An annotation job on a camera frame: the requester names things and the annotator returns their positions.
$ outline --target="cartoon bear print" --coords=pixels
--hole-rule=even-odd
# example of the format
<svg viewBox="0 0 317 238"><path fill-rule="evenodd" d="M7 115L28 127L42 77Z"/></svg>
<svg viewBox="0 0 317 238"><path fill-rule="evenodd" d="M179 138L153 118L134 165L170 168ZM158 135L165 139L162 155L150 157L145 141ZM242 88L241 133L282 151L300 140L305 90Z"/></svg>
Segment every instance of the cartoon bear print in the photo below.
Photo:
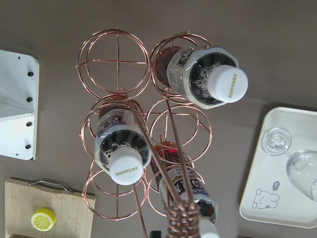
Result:
<svg viewBox="0 0 317 238"><path fill-rule="evenodd" d="M257 194L254 198L252 208L275 208L278 206L277 201L279 200L279 195L269 193L267 191L262 191L260 188L257 190Z"/></svg>

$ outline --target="lemon slice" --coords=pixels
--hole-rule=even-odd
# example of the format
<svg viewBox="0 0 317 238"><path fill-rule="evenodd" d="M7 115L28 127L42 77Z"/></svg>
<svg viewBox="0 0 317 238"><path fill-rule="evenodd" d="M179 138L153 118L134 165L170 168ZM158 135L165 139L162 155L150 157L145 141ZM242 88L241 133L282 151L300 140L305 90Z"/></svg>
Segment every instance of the lemon slice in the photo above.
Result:
<svg viewBox="0 0 317 238"><path fill-rule="evenodd" d="M42 232L50 230L54 226L55 221L55 213L48 208L38 209L31 218L33 227Z"/></svg>

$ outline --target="metal handle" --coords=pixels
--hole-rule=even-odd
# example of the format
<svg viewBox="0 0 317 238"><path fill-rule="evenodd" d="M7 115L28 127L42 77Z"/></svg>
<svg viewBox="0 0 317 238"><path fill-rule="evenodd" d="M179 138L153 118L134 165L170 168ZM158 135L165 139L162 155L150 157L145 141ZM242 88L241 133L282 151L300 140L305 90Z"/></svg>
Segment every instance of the metal handle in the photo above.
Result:
<svg viewBox="0 0 317 238"><path fill-rule="evenodd" d="M34 186L34 185L37 185L40 183L47 183L50 185L62 187L69 194L72 194L74 192L72 189L69 188L69 186L67 184L60 182L60 181L53 180L53 179L48 179L48 178L44 178L44 179L41 179L38 181L31 181L31 182L29 182L29 186Z"/></svg>

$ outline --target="white metal plate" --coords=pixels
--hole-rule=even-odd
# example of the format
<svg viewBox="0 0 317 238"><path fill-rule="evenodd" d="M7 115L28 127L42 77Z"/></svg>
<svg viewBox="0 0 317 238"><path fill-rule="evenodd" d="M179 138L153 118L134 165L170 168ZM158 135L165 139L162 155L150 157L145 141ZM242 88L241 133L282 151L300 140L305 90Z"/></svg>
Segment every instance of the white metal plate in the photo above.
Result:
<svg viewBox="0 0 317 238"><path fill-rule="evenodd" d="M263 121L256 152L240 204L240 214L247 220L303 228L317 227L317 203L298 191L288 180L288 156L270 156L261 147L262 136L281 127L292 137L289 151L317 151L317 113L278 107Z"/></svg>
<svg viewBox="0 0 317 238"><path fill-rule="evenodd" d="M38 60L0 50L1 155L22 160L35 159L38 94Z"/></svg>

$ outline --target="plastic bottle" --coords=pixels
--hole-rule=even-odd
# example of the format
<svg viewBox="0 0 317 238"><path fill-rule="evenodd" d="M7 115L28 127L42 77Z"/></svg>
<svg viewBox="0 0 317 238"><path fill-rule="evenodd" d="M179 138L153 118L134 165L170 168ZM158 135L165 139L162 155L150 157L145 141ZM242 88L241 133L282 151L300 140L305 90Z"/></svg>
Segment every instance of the plastic bottle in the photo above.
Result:
<svg viewBox="0 0 317 238"><path fill-rule="evenodd" d="M238 61L220 47L163 49L155 62L159 81L203 109L240 100L248 88Z"/></svg>
<svg viewBox="0 0 317 238"><path fill-rule="evenodd" d="M163 142L162 145L168 146L170 148L163 148L159 145L155 146L155 150L162 157L164 152L164 158L171 162L179 162L178 153L176 144L173 142ZM154 159L151 160L151 167L153 173L157 173L159 171ZM183 200L187 200L187 193L184 185L184 179L182 170L180 167L174 167L167 170L167 173L176 187L179 195ZM194 195L194 201L200 206L200 218L199 218L199 231L201 238L219 238L218 232L214 227L214 223L216 222L216 215L218 211L218 205L208 194L204 185L201 181L198 180L196 173L188 169L188 175L190 179L190 183L192 185L192 191ZM167 208L167 194L166 194L166 185L165 182L161 179L161 176L158 176L156 179L156 183L158 186L159 193L161 195L164 209L168 211ZM173 199L171 196L168 198L170 203L172 203Z"/></svg>
<svg viewBox="0 0 317 238"><path fill-rule="evenodd" d="M113 100L126 97L116 95ZM96 163L120 185L138 181L150 163L151 151L135 122L133 112L124 105L104 107L99 114L95 142Z"/></svg>

